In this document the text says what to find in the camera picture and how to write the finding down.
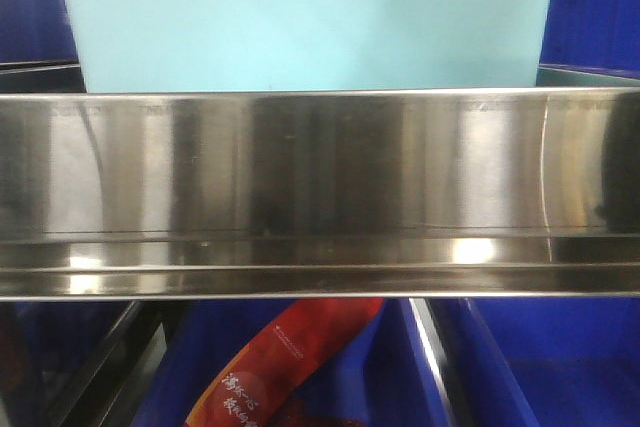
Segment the red packaging bag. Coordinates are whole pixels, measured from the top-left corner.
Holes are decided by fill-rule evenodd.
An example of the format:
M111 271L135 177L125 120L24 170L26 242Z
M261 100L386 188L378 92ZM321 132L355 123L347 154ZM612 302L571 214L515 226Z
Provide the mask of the red packaging bag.
M211 382L185 427L264 427L296 387L366 327L382 302L380 298L294 302Z

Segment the shelf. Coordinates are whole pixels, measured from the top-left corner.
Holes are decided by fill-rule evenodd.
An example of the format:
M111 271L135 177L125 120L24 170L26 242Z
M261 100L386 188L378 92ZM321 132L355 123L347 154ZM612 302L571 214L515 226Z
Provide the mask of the shelf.
M0 298L640 293L640 89L0 96Z

